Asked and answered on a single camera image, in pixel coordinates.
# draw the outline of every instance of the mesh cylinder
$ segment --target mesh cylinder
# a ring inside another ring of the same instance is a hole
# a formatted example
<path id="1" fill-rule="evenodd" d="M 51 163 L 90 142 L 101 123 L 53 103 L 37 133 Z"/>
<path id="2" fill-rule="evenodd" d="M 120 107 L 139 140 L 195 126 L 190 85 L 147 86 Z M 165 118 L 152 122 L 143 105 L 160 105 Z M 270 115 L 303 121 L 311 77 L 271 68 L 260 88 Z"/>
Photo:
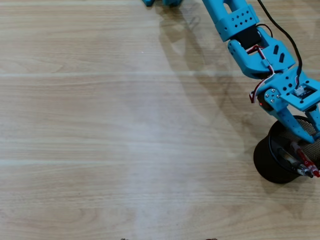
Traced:
<path id="1" fill-rule="evenodd" d="M 309 122 L 308 118 L 295 116 L 299 124 L 309 135 L 316 133 L 315 128 Z M 291 142 L 297 142 L 304 153 L 316 164 L 320 166 L 320 139 L 315 143 L 306 143 L 301 138 L 293 135 L 279 121 L 270 129 L 269 134 L 258 143 L 254 150 L 253 161 L 257 171 L 268 181 L 278 184 L 289 183 L 300 175 L 295 173 L 288 161 L 278 156 L 274 141 L 283 147 L 287 152 L 295 155 L 292 149 L 288 147 Z"/>

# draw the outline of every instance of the black cylindrical base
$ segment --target black cylindrical base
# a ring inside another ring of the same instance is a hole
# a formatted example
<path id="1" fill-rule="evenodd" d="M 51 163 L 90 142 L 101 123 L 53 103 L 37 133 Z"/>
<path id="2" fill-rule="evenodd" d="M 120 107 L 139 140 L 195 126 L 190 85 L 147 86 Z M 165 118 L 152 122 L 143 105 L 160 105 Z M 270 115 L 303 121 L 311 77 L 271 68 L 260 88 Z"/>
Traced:
<path id="1" fill-rule="evenodd" d="M 259 142 L 254 150 L 253 161 L 255 168 L 262 177 L 272 183 L 289 183 L 299 177 L 299 175 L 283 168 L 275 157 L 272 156 L 269 137 L 270 136 L 267 136 Z"/>

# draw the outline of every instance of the blue robotic arm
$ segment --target blue robotic arm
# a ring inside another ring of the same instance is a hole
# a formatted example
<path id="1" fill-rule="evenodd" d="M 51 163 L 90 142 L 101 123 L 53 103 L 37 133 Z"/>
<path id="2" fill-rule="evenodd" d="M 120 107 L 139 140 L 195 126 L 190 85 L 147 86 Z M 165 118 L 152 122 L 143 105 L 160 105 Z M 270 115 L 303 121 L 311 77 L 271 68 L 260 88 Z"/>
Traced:
<path id="1" fill-rule="evenodd" d="M 162 0 L 164 5 L 179 5 L 182 0 Z M 320 83 L 293 67 L 294 58 L 286 46 L 261 27 L 252 5 L 245 0 L 202 0 L 215 28 L 244 75 L 260 79 L 250 93 L 252 103 L 278 119 L 293 134 L 308 143 L 320 138 Z M 304 112 L 317 134 L 311 136 L 288 110 L 291 105 Z"/>

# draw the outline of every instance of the wooden surface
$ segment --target wooden surface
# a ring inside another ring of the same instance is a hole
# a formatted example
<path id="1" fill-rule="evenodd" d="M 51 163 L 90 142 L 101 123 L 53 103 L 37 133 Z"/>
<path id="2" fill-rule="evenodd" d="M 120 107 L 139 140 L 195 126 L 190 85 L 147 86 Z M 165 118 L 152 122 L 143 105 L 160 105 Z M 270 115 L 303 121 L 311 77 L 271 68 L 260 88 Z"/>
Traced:
<path id="1" fill-rule="evenodd" d="M 319 1 L 264 2 L 320 79 Z M 257 173 L 275 120 L 200 0 L 3 0 L 0 35 L 1 240 L 320 239 L 319 179 Z"/>

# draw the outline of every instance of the wire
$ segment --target wire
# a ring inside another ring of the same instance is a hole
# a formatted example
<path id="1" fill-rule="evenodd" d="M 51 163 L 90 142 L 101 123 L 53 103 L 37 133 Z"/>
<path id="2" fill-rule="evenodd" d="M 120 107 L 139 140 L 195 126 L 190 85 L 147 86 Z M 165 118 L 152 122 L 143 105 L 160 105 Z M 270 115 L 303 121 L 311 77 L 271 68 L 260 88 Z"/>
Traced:
<path id="1" fill-rule="evenodd" d="M 299 50 L 298 50 L 298 47 L 295 43 L 295 41 L 293 40 L 293 38 L 289 35 L 289 33 L 287 33 L 281 26 L 279 26 L 278 23 L 276 23 L 276 21 L 272 18 L 272 16 L 270 15 L 270 13 L 268 12 L 268 10 L 266 9 L 265 5 L 262 3 L 261 0 L 258 0 L 259 4 L 261 5 L 263 11 L 265 12 L 266 16 L 270 19 L 270 21 L 290 40 L 293 48 L 294 48 L 294 51 L 295 51 L 295 54 L 296 54 L 296 57 L 298 58 L 298 69 L 296 71 L 296 75 L 297 75 L 297 85 L 296 85 L 296 89 L 298 89 L 299 85 L 300 85 L 300 81 L 299 81 L 299 77 L 300 77 L 300 74 L 302 72 L 302 58 L 301 58 L 301 55 L 299 53 Z"/>
<path id="2" fill-rule="evenodd" d="M 267 24 L 264 24 L 264 23 L 260 23 L 257 25 L 257 27 L 259 26 L 265 26 L 267 29 L 269 29 L 270 33 L 271 33 L 271 37 L 273 38 L 274 37 L 274 34 L 272 33 L 272 30 L 271 28 L 267 25 Z"/>
<path id="3" fill-rule="evenodd" d="M 267 80 L 271 79 L 276 73 L 275 73 L 275 70 L 273 69 L 272 65 L 270 64 L 270 62 L 267 60 L 266 56 L 264 55 L 264 53 L 262 52 L 261 49 L 263 49 L 264 47 L 262 46 L 259 46 L 259 45 L 254 45 L 252 48 L 250 48 L 247 53 L 250 54 L 250 53 L 253 53 L 255 50 L 257 50 L 261 56 L 261 58 L 263 60 L 266 60 L 267 63 L 269 64 L 268 68 L 270 70 L 270 73 L 271 75 L 269 77 L 267 77 L 266 79 L 263 79 L 261 82 L 259 82 L 259 84 L 255 87 L 254 91 L 251 92 L 249 94 L 249 97 L 250 97 L 250 100 L 251 100 L 251 103 L 254 104 L 256 102 L 256 95 L 257 95 L 257 91 L 258 89 L 262 86 L 262 84 L 264 84 Z"/>

